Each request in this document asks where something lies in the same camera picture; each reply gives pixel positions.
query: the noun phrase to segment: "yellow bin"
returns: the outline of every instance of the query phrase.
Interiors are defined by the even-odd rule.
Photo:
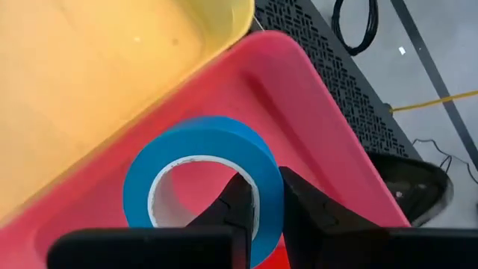
[[[6,0],[0,222],[248,30],[253,0]]]

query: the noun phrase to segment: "black cable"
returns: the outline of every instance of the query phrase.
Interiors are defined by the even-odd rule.
[[[478,181],[477,179],[475,179],[475,177],[473,176],[473,174],[471,173],[471,166],[470,166],[470,163],[467,162],[467,161],[463,161],[462,159],[456,157],[455,155],[451,155],[451,154],[448,154],[446,152],[444,152],[443,150],[441,150],[439,147],[438,147],[438,144],[436,143],[436,141],[434,141],[433,139],[415,139],[413,140],[412,142],[412,145],[415,145],[415,143],[417,142],[421,142],[421,143],[433,143],[433,146],[435,146],[435,148],[438,150],[438,152],[440,152],[441,154],[447,156],[440,164],[440,167],[443,166],[443,164],[445,163],[445,161],[450,158],[450,162],[448,163],[448,167],[447,169],[445,170],[446,173],[448,173],[448,169],[450,169],[450,165],[451,165],[451,161],[453,160],[453,158],[457,159],[458,161],[462,162],[463,164],[466,164],[466,169],[468,170],[468,174],[470,174],[470,177],[471,179],[478,185]]]
[[[448,173],[448,170],[450,169],[451,165],[451,156],[447,156],[440,164],[440,168],[443,168],[443,165],[448,161],[447,169],[445,169],[445,173]]]
[[[377,4],[377,0],[369,0],[367,29],[365,30],[364,39],[362,40],[360,45],[353,48],[345,43],[344,37],[342,36],[340,16],[343,3],[344,0],[337,0],[334,4],[334,11],[332,14],[332,31],[341,41],[342,45],[344,45],[345,49],[349,52],[349,54],[355,56],[358,53],[363,52],[365,49],[367,49],[376,36],[377,30],[379,28],[379,5]]]

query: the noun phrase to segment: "yellow cable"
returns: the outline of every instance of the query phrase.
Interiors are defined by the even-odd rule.
[[[473,90],[473,91],[468,92],[468,93],[460,93],[460,94],[456,94],[456,95],[453,95],[453,96],[448,96],[448,97],[445,97],[445,98],[442,98],[442,99],[423,102],[423,103],[416,104],[416,105],[407,105],[407,106],[404,106],[404,107],[401,107],[401,108],[392,108],[390,110],[390,112],[407,111],[407,110],[412,110],[412,109],[417,109],[417,108],[426,108],[426,107],[429,107],[431,105],[437,105],[437,104],[441,104],[441,103],[444,103],[444,102],[449,102],[449,101],[452,101],[452,100],[457,100],[457,99],[466,98],[466,97],[475,96],[475,95],[478,95],[478,90]]]

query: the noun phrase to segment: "black object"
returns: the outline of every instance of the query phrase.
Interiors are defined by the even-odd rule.
[[[420,159],[311,0],[256,0],[255,17],[301,45],[367,152]]]
[[[478,231],[380,228],[280,167],[284,239],[292,269],[477,268]],[[220,197],[185,228],[94,229],[63,236],[49,269],[249,268],[252,194],[235,175]]]
[[[337,38],[341,41],[344,48],[349,52],[351,56],[356,56],[360,52],[367,49],[372,44],[373,39],[379,29],[379,5],[377,0],[368,0],[368,21],[367,28],[365,29],[364,39],[357,47],[350,47],[346,44],[344,37],[342,36],[340,15],[341,8],[344,0],[336,0],[334,4],[334,11],[332,14],[332,30]]]
[[[185,228],[86,229],[50,248],[49,269],[250,267],[252,192],[236,174]]]
[[[368,153],[375,168],[407,219],[419,226],[446,205],[450,179],[434,164],[380,153]]]
[[[281,167],[292,269],[478,268],[478,231],[380,228]]]

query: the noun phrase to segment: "plastic container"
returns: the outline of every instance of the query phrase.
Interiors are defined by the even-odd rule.
[[[5,223],[239,40],[254,1],[19,0],[2,10]]]
[[[408,226],[305,52],[286,35],[266,31],[226,52],[5,227],[0,268],[41,268],[49,245],[74,229],[127,226],[122,184],[130,163],[163,130],[201,115],[246,123],[264,138],[279,165],[380,226]],[[197,168],[184,167],[178,174]],[[173,174],[173,180],[179,199],[192,206],[212,202],[233,173],[204,169],[189,178]],[[279,247],[262,267],[286,268],[286,260]]]

